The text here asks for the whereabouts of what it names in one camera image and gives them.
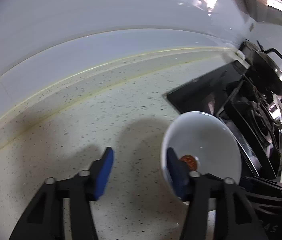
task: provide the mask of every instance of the orange object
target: orange object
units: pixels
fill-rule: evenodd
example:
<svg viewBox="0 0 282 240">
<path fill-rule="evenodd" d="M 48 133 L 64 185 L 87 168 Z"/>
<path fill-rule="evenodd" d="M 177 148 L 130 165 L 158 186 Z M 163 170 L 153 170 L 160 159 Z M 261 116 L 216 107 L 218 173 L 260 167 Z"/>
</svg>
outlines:
<svg viewBox="0 0 282 240">
<path fill-rule="evenodd" d="M 196 159 L 191 155 L 184 155 L 180 158 L 181 161 L 185 162 L 191 171 L 196 171 L 198 168 L 198 163 Z"/>
</svg>

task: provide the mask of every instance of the speckled countertop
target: speckled countertop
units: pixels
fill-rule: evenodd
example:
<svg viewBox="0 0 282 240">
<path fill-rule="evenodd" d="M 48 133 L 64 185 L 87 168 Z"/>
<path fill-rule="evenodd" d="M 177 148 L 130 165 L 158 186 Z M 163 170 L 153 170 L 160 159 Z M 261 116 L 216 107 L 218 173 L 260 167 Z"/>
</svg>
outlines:
<svg viewBox="0 0 282 240">
<path fill-rule="evenodd" d="M 73 176 L 107 146 L 115 150 L 115 163 L 104 196 L 92 203 L 99 239 L 178 239 L 187 207 L 168 191 L 160 173 L 162 137 L 178 113 L 162 95 L 216 67 L 186 64 L 115 85 L 1 149 L 0 240 L 9 238 L 44 179 Z"/>
</svg>

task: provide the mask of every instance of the black gas stove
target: black gas stove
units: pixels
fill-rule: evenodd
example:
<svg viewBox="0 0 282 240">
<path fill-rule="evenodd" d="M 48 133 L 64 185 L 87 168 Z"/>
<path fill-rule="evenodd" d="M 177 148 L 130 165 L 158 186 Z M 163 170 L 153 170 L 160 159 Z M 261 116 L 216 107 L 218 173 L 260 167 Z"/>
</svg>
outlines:
<svg viewBox="0 0 282 240">
<path fill-rule="evenodd" d="M 253 69 L 234 61 L 176 88 L 167 99 L 181 114 L 206 112 L 229 127 L 241 150 L 242 176 L 280 174 L 280 123 L 268 110 L 272 93 Z"/>
</svg>

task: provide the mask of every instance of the silver bolt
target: silver bolt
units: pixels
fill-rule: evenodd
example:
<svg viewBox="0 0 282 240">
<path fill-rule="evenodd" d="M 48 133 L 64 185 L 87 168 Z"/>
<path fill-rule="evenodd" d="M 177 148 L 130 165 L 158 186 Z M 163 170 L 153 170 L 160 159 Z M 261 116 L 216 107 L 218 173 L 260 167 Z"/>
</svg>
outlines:
<svg viewBox="0 0 282 240">
<path fill-rule="evenodd" d="M 53 184 L 55 182 L 56 182 L 56 180 L 54 178 L 47 178 L 45 180 L 45 184 L 48 184 L 48 185 L 51 185 L 51 184 Z"/>
<path fill-rule="evenodd" d="M 90 175 L 90 171 L 88 171 L 88 170 L 83 170 L 83 171 L 79 172 L 80 177 L 87 177 L 89 175 Z"/>
<path fill-rule="evenodd" d="M 234 179 L 232 179 L 232 178 L 225 178 L 225 179 L 224 179 L 224 182 L 225 182 L 226 184 L 230 184 L 230 185 L 235 183 Z"/>
<path fill-rule="evenodd" d="M 199 173 L 198 171 L 190 171 L 189 172 L 190 177 L 192 178 L 198 178 L 201 176 L 201 173 Z"/>
</svg>

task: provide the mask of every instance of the white wall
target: white wall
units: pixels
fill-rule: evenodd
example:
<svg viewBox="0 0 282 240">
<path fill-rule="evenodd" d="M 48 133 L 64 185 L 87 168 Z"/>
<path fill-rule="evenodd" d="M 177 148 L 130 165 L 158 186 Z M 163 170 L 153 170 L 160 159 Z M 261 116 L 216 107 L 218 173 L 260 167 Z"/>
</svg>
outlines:
<svg viewBox="0 0 282 240">
<path fill-rule="evenodd" d="M 235 46 L 250 20 L 240 0 L 210 14 L 193 0 L 0 0 L 0 116 L 92 66 L 147 51 Z"/>
<path fill-rule="evenodd" d="M 271 23 L 256 23 L 249 40 L 257 44 L 257 40 L 265 50 L 274 48 L 282 54 L 282 26 Z M 273 52 L 268 54 L 282 70 L 282 60 Z"/>
</svg>

